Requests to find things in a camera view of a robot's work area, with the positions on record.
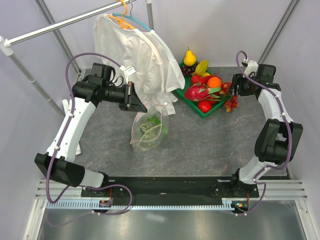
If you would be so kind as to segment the white t-shirt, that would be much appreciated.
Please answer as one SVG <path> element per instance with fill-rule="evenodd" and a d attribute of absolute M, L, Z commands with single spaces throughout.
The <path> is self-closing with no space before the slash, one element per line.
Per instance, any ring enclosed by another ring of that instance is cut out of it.
<path fill-rule="evenodd" d="M 143 103 L 164 104 L 169 115 L 176 113 L 173 95 L 185 87 L 185 78 L 172 51 L 154 30 L 124 29 L 107 14 L 99 15 L 93 27 L 95 51 L 121 66 L 134 67 L 129 77 Z"/>

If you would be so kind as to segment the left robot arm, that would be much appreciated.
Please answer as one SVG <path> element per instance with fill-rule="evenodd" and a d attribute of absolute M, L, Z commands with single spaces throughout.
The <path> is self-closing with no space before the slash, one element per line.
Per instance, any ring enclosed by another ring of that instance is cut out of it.
<path fill-rule="evenodd" d="M 117 103 L 122 111 L 147 112 L 134 83 L 128 80 L 136 72 L 135 68 L 121 66 L 120 69 L 124 74 L 124 85 L 116 86 L 112 82 L 116 73 L 112 66 L 94 63 L 91 74 L 72 87 L 74 98 L 69 102 L 56 137 L 46 152 L 38 153 L 34 159 L 45 177 L 70 187 L 92 187 L 99 197 L 109 193 L 110 185 L 104 181 L 106 174 L 75 164 L 74 160 L 83 131 L 99 103 Z"/>

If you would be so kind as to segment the red lychee bunch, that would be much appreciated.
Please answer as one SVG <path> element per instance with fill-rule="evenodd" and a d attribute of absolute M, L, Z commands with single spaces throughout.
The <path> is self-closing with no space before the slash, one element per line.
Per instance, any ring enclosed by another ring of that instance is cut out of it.
<path fill-rule="evenodd" d="M 232 83 L 229 81 L 223 82 L 221 90 L 219 91 L 219 97 L 224 101 L 225 111 L 230 113 L 233 109 L 238 107 L 238 95 L 233 92 Z"/>

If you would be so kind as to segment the green melon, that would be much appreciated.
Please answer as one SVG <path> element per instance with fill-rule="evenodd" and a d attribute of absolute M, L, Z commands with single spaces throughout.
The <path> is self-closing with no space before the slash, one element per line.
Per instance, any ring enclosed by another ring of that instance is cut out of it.
<path fill-rule="evenodd" d="M 156 125 L 151 121 L 144 121 L 139 125 L 139 141 L 137 147 L 142 150 L 155 148 L 160 143 L 162 124 Z"/>

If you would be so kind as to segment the pink dragon fruit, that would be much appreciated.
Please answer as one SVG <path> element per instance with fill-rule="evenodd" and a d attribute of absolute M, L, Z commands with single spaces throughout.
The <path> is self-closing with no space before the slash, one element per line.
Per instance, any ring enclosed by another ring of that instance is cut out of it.
<path fill-rule="evenodd" d="M 200 83 L 195 83 L 185 91 L 184 97 L 192 102 L 206 100 L 209 96 L 219 98 L 218 96 L 214 96 L 214 93 L 219 92 L 221 89 L 221 87 L 210 88 L 205 85 L 201 85 Z"/>

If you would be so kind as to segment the clear pink-dotted zip bag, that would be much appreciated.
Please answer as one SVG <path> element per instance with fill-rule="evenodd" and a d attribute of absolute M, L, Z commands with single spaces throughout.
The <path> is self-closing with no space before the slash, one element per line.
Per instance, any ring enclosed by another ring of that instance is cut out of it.
<path fill-rule="evenodd" d="M 147 112 L 136 114 L 130 144 L 134 151 L 144 152 L 157 147 L 169 132 L 167 103 L 147 103 Z"/>

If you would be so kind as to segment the red pepper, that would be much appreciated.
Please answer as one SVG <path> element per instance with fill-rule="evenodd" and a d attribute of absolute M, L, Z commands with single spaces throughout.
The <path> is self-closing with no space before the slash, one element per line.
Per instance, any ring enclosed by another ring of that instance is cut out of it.
<path fill-rule="evenodd" d="M 217 76 L 217 75 L 214 74 L 214 75 L 206 75 L 206 76 L 202 77 L 202 78 L 200 79 L 201 85 L 206 85 L 207 82 L 208 82 L 208 80 L 209 80 L 210 78 L 213 78 L 213 77 L 216 77 L 216 76 Z"/>

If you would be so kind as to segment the yellow star fruit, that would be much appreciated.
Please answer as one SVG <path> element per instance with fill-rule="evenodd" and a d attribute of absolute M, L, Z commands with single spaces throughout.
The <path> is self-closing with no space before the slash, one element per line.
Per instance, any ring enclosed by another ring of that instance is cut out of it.
<path fill-rule="evenodd" d="M 209 62 L 207 60 L 202 60 L 195 68 L 195 71 L 192 73 L 192 76 L 206 77 L 210 74 L 207 72 L 209 67 Z"/>

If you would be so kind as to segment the white metal clothes rack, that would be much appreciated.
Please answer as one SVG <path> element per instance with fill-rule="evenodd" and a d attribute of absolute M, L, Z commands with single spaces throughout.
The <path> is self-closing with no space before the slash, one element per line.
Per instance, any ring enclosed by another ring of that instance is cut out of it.
<path fill-rule="evenodd" d="M 33 0 L 0 3 L 0 34 L 11 39 L 47 25 Z M 52 33 L 12 47 L 17 58 L 56 103 L 68 95 L 67 57 Z M 0 56 L 0 154 L 13 159 L 31 158 L 46 150 L 62 122 L 58 114 L 19 68 Z"/>

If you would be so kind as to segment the teal clothes hanger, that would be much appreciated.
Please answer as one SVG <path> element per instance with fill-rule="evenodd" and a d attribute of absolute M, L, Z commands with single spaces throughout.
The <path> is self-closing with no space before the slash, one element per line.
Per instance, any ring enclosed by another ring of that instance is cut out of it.
<path fill-rule="evenodd" d="M 109 22 L 114 43 L 119 45 L 122 54 L 134 65 L 143 65 L 147 62 L 164 65 L 177 63 L 168 45 L 153 29 L 131 16 L 125 15 L 124 18 L 144 29 L 143 31 L 140 28 L 124 29 L 113 21 Z"/>

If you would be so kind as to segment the green plastic tray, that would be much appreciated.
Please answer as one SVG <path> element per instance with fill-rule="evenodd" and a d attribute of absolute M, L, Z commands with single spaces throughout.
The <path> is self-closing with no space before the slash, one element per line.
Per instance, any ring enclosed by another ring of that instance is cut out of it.
<path fill-rule="evenodd" d="M 208 117 L 210 114 L 212 114 L 214 111 L 219 109 L 220 107 L 225 105 L 225 102 L 227 102 L 231 97 L 226 96 L 225 98 L 219 98 L 220 101 L 212 105 L 212 108 L 204 113 L 201 111 L 200 108 L 198 108 L 198 102 L 191 101 L 189 99 L 185 98 L 185 92 L 186 90 L 191 86 L 191 76 L 185 76 L 185 86 L 183 89 L 175 89 L 173 93 L 183 102 L 185 102 L 197 115 L 199 115 L 202 119 Z"/>

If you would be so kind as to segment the orange clothes hanger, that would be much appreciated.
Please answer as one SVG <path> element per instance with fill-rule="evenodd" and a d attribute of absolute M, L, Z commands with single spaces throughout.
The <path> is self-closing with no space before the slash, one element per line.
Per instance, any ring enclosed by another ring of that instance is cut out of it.
<path fill-rule="evenodd" d="M 117 23 L 118 23 L 118 25 L 119 25 L 122 29 L 125 29 L 125 30 L 131 29 L 131 30 L 134 30 L 135 27 L 125 21 L 125 15 L 128 13 L 127 4 L 125 3 L 124 0 L 116 0 L 116 2 L 122 3 L 122 5 L 124 6 L 124 12 L 123 12 L 122 14 L 120 14 L 120 17 L 115 16 L 115 15 L 113 15 L 113 14 L 108 14 L 107 16 L 108 16 L 110 19 L 116 20 Z"/>

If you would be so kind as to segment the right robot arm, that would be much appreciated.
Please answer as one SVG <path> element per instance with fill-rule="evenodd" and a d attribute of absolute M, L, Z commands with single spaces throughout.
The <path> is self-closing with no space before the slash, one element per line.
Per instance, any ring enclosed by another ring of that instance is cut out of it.
<path fill-rule="evenodd" d="M 266 122 L 255 142 L 254 157 L 235 173 L 236 180 L 229 184 L 235 197 L 247 191 L 270 169 L 284 168 L 294 157 L 303 133 L 303 126 L 295 123 L 283 105 L 281 87 L 274 82 L 276 67 L 244 60 L 244 73 L 234 74 L 230 93 L 254 95 L 262 106 Z"/>

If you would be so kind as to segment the dark purple grapes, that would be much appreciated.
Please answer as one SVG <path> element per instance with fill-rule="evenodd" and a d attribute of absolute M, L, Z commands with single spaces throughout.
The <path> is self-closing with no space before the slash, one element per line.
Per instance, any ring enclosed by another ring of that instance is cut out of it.
<path fill-rule="evenodd" d="M 195 72 L 196 70 L 196 65 L 192 65 L 192 66 L 187 66 L 185 64 L 183 64 L 181 67 L 181 72 L 182 72 L 182 75 L 184 77 L 190 77 L 193 75 L 193 73 Z"/>

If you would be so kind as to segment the green lettuce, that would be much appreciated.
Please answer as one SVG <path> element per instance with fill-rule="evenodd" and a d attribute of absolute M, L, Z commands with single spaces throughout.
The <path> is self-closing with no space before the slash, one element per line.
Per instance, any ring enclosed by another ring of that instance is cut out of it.
<path fill-rule="evenodd" d="M 157 117 L 157 116 L 152 116 L 152 117 L 150 117 L 150 118 L 148 118 L 147 119 L 147 121 L 149 121 L 149 122 L 153 122 L 153 123 L 155 123 L 156 125 L 160 125 L 161 124 L 161 120 Z M 168 134 L 168 128 L 166 127 L 166 126 L 162 126 L 162 128 L 161 128 L 161 130 L 162 130 L 162 133 L 164 134 L 164 135 L 167 135 Z"/>

